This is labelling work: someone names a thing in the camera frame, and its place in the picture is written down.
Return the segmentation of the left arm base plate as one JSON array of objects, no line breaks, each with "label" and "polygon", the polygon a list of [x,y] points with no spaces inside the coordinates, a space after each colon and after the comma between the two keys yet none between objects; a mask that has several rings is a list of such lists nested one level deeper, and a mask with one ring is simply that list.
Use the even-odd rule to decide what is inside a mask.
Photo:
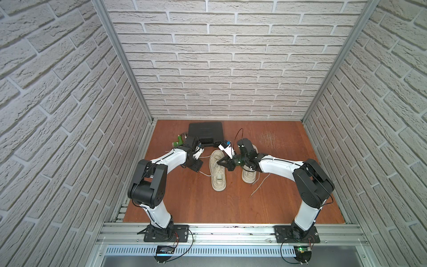
[{"label": "left arm base plate", "polygon": [[139,234],[144,234],[143,241],[146,243],[186,243],[189,236],[189,225],[173,225],[166,229],[148,225],[147,228],[144,231],[140,231]]}]

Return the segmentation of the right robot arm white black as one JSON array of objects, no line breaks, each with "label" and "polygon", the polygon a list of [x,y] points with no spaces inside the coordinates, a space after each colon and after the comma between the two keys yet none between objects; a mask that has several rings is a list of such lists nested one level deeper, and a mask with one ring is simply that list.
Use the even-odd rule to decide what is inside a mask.
[{"label": "right robot arm white black", "polygon": [[300,241],[309,235],[321,209],[328,205],[335,189],[326,172],[317,161],[291,161],[272,155],[258,153],[249,139],[238,141],[240,153],[237,154],[231,142],[225,141],[219,149],[226,155],[218,161],[219,166],[234,171],[237,166],[248,167],[249,171],[278,175],[293,181],[301,197],[300,209],[292,221],[287,236]]}]

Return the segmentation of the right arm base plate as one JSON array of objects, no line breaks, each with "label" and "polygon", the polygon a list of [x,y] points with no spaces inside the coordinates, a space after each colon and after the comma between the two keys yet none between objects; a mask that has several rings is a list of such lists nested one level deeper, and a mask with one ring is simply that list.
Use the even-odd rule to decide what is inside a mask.
[{"label": "right arm base plate", "polygon": [[277,243],[303,243],[317,244],[320,238],[316,227],[312,226],[304,231],[294,225],[275,225],[273,226]]}]

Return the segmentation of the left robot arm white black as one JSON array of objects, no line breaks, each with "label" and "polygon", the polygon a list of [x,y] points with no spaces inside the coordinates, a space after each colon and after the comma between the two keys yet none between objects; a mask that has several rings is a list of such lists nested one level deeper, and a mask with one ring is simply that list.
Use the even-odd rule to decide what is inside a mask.
[{"label": "left robot arm white black", "polygon": [[150,219],[150,224],[141,231],[145,234],[145,241],[169,241],[176,236],[172,215],[163,202],[167,175],[178,166],[198,172],[203,165],[200,160],[203,152],[204,145],[197,138],[188,137],[181,146],[165,155],[138,162],[127,197],[133,205],[142,208]]}]

